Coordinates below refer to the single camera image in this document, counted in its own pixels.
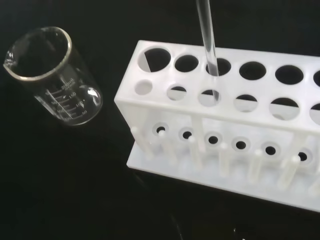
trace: white test tube rack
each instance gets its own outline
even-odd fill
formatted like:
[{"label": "white test tube rack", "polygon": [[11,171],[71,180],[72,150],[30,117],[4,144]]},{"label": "white test tube rack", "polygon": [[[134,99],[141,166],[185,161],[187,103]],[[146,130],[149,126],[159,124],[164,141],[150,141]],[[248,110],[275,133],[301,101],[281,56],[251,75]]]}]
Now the white test tube rack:
[{"label": "white test tube rack", "polygon": [[138,42],[115,96],[135,139],[127,165],[320,212],[320,58],[216,55],[219,77],[203,46]]}]

